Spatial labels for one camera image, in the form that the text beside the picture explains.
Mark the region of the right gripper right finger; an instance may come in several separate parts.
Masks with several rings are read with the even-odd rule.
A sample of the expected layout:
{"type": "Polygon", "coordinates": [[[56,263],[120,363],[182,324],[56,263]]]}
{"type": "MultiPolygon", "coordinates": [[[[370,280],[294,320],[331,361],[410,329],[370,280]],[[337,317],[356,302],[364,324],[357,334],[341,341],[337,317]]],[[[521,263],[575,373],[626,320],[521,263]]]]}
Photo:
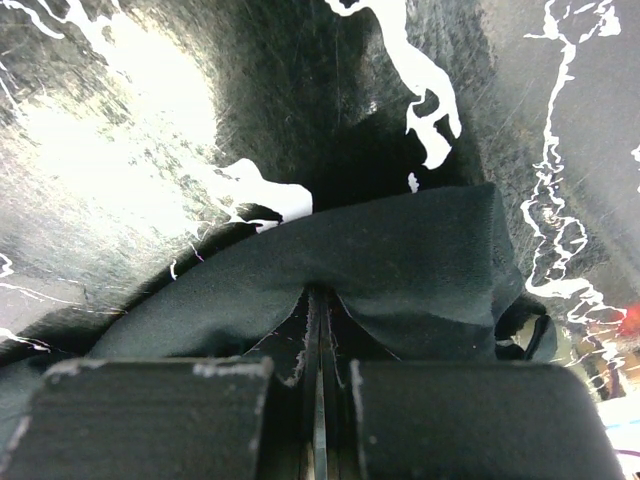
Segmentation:
{"type": "Polygon", "coordinates": [[[365,479],[621,479],[596,406],[549,364],[350,364],[365,479]]]}

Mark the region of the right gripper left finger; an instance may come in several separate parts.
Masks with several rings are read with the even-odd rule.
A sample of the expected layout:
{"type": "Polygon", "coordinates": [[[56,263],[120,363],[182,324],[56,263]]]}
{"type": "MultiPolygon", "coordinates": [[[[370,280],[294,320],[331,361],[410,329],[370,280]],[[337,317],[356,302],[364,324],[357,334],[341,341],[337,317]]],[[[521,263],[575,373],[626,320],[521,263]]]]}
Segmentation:
{"type": "Polygon", "coordinates": [[[69,360],[31,396],[4,479],[253,479],[270,359],[69,360]]]}

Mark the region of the black t shirt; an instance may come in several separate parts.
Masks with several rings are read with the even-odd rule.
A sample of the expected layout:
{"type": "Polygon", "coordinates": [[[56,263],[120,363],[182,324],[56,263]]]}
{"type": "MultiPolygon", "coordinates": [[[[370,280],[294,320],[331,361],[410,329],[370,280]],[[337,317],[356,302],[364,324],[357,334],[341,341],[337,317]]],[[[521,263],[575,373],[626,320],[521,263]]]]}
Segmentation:
{"type": "Polygon", "coordinates": [[[8,445],[53,364],[73,358],[237,354],[325,287],[401,360],[551,360],[557,335],[525,290],[499,188],[445,186],[326,210],[249,233],[176,278],[153,277],[112,320],[64,308],[28,328],[47,353],[1,356],[1,442],[8,445]]]}

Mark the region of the black marble pattern mat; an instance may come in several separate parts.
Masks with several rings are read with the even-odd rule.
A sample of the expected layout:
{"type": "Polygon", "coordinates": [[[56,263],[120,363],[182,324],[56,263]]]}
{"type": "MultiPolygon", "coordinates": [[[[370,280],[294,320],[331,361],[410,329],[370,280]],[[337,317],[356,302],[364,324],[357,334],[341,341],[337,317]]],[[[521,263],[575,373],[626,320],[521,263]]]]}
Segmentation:
{"type": "Polygon", "coordinates": [[[637,2],[1,5],[3,354],[268,226],[486,181],[556,360],[637,394],[637,2]]]}

